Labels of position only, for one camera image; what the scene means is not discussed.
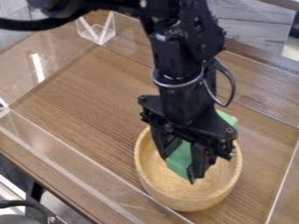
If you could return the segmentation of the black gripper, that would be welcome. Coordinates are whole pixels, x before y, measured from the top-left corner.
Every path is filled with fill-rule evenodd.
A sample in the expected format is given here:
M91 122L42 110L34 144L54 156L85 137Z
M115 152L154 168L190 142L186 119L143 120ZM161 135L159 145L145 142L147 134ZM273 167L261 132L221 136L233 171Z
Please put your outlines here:
M217 107L230 104L217 97L217 73L222 72L232 83L232 71L212 62L197 69L192 77L169 77L159 70L153 71L158 95L143 95L142 120L151 126L154 144L166 160L184 141L192 143L192 164L188 168L190 183L204 179L206 171L217 163L217 158L230 160L236 150L237 129L217 113Z

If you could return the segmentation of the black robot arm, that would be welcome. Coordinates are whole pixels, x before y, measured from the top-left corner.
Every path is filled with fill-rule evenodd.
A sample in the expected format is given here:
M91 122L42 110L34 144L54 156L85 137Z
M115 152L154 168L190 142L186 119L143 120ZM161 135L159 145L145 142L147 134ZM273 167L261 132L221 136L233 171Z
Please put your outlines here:
M237 80L218 60L226 50L226 31L213 16L208 0L26 0L46 18L0 17L0 29L39 32L75 21L93 11L117 11L138 17L154 55L153 81L158 95L143 94L141 118L149 123L162 159L190 144L185 168L194 183L224 158L232 160L238 138L236 127L217 107L230 103L217 97L217 72Z

